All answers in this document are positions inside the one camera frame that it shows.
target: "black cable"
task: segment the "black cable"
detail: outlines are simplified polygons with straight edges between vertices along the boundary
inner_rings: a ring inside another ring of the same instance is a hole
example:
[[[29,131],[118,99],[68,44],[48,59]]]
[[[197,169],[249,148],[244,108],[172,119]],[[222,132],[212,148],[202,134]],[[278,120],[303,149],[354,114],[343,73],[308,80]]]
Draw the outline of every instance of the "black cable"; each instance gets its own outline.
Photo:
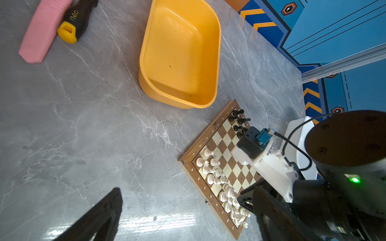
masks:
[[[301,168],[301,169],[297,169],[297,168],[293,168],[294,170],[296,170],[296,171],[306,171],[306,170],[308,170],[308,169],[310,169],[311,168],[311,166],[312,166],[312,160],[311,160],[311,158],[310,158],[310,156],[308,156],[306,153],[304,153],[302,150],[300,150],[295,144],[293,144],[292,142],[290,142],[290,139],[291,139],[291,137],[292,137],[292,135],[295,133],[295,131],[297,131],[300,127],[302,127],[303,125],[305,125],[305,124],[307,124],[308,122],[310,122],[310,121],[313,121],[313,120],[315,120],[315,119],[319,119],[320,117],[325,117],[325,116],[331,116],[331,115],[336,115],[337,113],[332,113],[332,114],[324,114],[324,115],[320,115],[320,116],[318,116],[318,117],[314,117],[314,118],[311,118],[311,119],[309,119],[309,120],[306,120],[305,122],[303,122],[302,124],[300,124],[300,125],[298,125],[291,133],[290,133],[290,135],[288,136],[288,141],[286,141],[285,139],[283,139],[283,140],[285,140],[286,142],[284,143],[284,146],[283,146],[283,150],[281,151],[282,152],[282,154],[283,154],[283,156],[285,155],[285,149],[286,149],[286,147],[287,147],[287,144],[288,143],[290,143],[292,146],[294,146],[297,150],[299,150],[303,155],[305,155],[309,160],[310,160],[310,164],[308,165],[308,167],[306,167],[306,168]],[[290,161],[287,159],[287,157],[284,157],[284,159],[286,160],[286,162],[288,163],[288,165],[290,165],[290,166],[292,166],[292,164],[290,163]]]
[[[283,136],[282,134],[275,132],[274,135],[280,137],[280,138],[283,139],[283,140],[285,140],[286,143],[291,144],[294,148],[296,148],[299,152],[301,152],[301,153],[302,153],[305,157],[307,157],[307,159],[310,161],[310,164],[309,164],[306,168],[297,169],[296,167],[292,167],[295,171],[302,172],[302,171],[306,171],[306,170],[308,170],[308,169],[311,168],[311,166],[312,166],[312,160],[311,160],[311,157],[310,157],[309,155],[307,155],[307,153],[305,153],[302,149],[300,149],[298,146],[296,146],[294,143],[292,143],[287,137]],[[292,164],[290,164],[290,162],[288,161],[287,157],[284,157],[284,159],[286,160],[286,162],[287,162],[290,166],[292,166]]]

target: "marble table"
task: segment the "marble table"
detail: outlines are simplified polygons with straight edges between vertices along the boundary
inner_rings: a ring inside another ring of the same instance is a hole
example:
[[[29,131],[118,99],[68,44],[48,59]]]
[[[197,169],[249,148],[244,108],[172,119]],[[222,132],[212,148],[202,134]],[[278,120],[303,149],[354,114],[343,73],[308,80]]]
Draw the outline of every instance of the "marble table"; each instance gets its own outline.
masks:
[[[151,0],[100,0],[76,44],[41,64],[18,50],[39,0],[0,8],[0,241],[51,240],[113,187],[120,240],[232,240],[177,159],[232,99],[257,128],[305,116],[301,74],[224,0],[216,101],[183,110],[138,84]],[[260,240],[249,219],[239,240]]]

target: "yellow container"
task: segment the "yellow container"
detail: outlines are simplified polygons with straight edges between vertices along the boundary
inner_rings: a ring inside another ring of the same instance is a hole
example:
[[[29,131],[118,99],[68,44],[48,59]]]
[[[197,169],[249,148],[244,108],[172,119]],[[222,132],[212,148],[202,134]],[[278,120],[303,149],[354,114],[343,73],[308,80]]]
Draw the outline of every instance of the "yellow container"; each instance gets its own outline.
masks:
[[[139,58],[141,88],[179,108],[210,106],[220,43],[220,22],[204,0],[153,0]]]

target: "green led indicator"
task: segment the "green led indicator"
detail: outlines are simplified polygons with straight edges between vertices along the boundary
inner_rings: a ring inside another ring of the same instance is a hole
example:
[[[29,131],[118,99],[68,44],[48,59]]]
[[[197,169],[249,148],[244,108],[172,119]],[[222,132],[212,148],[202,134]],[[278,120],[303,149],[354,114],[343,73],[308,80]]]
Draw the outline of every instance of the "green led indicator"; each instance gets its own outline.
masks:
[[[355,182],[355,183],[360,183],[360,182],[361,182],[361,181],[360,181],[358,178],[356,178],[356,177],[350,178],[350,181],[351,181],[351,182]]]

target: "black pawn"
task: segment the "black pawn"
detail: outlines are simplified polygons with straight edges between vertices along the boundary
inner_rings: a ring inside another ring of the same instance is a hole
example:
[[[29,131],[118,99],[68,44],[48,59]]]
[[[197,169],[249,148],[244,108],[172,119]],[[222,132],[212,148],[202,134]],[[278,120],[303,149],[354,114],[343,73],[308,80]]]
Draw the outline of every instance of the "black pawn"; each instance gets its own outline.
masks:
[[[237,110],[237,109],[234,109],[232,111],[232,114],[234,117],[237,117],[239,114],[244,114],[244,110]]]
[[[241,125],[241,124],[243,124],[244,122],[247,122],[247,121],[250,121],[251,120],[251,118],[247,118],[247,119],[245,119],[245,118],[239,118],[239,119],[237,119],[237,122]]]
[[[235,131],[238,131],[238,130],[241,130],[242,129],[242,126],[234,126],[233,127],[233,130],[235,130]]]
[[[229,119],[230,122],[233,122],[233,121],[235,121],[236,118],[237,117],[234,117],[234,116],[230,115],[228,119]]]

